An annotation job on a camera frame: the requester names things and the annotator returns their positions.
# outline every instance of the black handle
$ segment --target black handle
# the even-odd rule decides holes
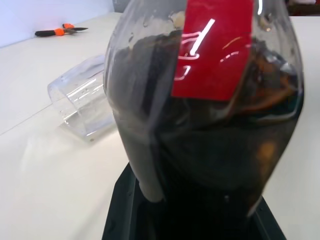
[[[37,37],[50,37],[50,36],[55,36],[56,33],[54,30],[47,30],[47,31],[36,31],[34,33]]]

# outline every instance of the white table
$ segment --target white table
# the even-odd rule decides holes
[[[119,17],[79,24],[89,30],[78,35],[0,49],[0,239],[101,239],[114,184],[128,163],[120,136],[89,145],[67,134],[46,88],[103,54]],[[314,31],[320,18],[293,22],[305,64],[305,105],[264,197],[289,240],[314,240],[320,235],[320,34]]]

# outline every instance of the black base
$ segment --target black base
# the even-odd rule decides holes
[[[113,190],[102,240],[155,240],[148,227],[148,201],[128,164]],[[245,240],[285,240],[267,203],[262,199]]]

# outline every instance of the orange handle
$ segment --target orange handle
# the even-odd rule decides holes
[[[62,28],[57,28],[54,30],[56,36],[63,36],[65,35],[65,31]]]
[[[75,26],[70,24],[70,23],[64,23],[62,24],[62,27],[64,27],[65,29],[72,29],[74,28]]]

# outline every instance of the red label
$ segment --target red label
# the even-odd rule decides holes
[[[172,96],[229,101],[252,43],[254,0],[188,0]]]

